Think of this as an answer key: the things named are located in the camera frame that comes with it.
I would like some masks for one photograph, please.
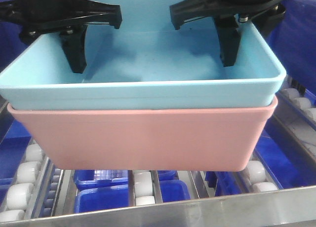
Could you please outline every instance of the light blue plastic tray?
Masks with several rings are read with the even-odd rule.
[[[19,110],[263,107],[285,70],[251,24],[236,65],[224,68],[211,18],[174,30],[181,0],[98,0],[120,4],[119,30],[89,26],[88,66],[73,74],[57,34],[40,37],[0,75],[0,94]]]

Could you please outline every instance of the bolt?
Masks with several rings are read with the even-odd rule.
[[[67,34],[71,35],[74,33],[74,30],[70,26],[67,26],[66,32],[67,32]]]
[[[248,15],[239,15],[238,22],[246,23],[248,21]]]
[[[29,36],[35,36],[36,35],[36,31],[30,31],[28,34],[29,34]]]
[[[272,8],[272,10],[273,10],[273,11],[277,11],[277,10],[278,10],[278,5],[274,6],[274,7]]]

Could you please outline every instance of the stacked trays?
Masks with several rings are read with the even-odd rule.
[[[97,1],[121,5],[121,28],[89,26],[83,74],[39,38],[0,75],[13,116],[62,169],[242,170],[285,77],[252,23],[224,68],[210,19],[174,30],[182,0]]]

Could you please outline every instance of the blue container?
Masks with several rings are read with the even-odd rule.
[[[10,185],[0,185],[0,206],[5,198],[5,195],[9,189],[9,187],[10,187]]]
[[[128,184],[127,170],[76,170],[74,182],[81,191]]]
[[[211,19],[174,30],[169,6],[182,0],[96,1],[121,6],[121,28],[88,27],[83,74],[72,73],[58,34],[41,36],[0,75],[15,109],[265,107],[286,75],[250,22],[236,64],[224,68]]]
[[[287,73],[316,94],[316,0],[285,0],[285,19],[268,42]]]
[[[4,139],[0,144],[0,185],[12,182],[30,137]]]
[[[88,212],[128,206],[128,185],[87,189],[76,197],[74,212]]]
[[[215,172],[215,174],[217,176],[217,185],[215,192],[216,196],[235,195],[242,193],[231,172]]]
[[[160,182],[164,202],[189,200],[190,194],[186,184],[180,180]],[[74,212],[88,212],[114,209],[128,206],[128,185],[86,189],[76,197]]]
[[[21,26],[8,22],[0,22],[0,71],[8,66],[20,53],[26,49],[19,38]]]
[[[187,185],[180,180],[167,180],[160,182],[163,202],[190,200]]]
[[[172,180],[176,173],[176,170],[158,170],[159,181]]]

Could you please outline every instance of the pink plastic tray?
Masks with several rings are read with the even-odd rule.
[[[242,170],[277,106],[229,109],[18,111],[61,169]]]

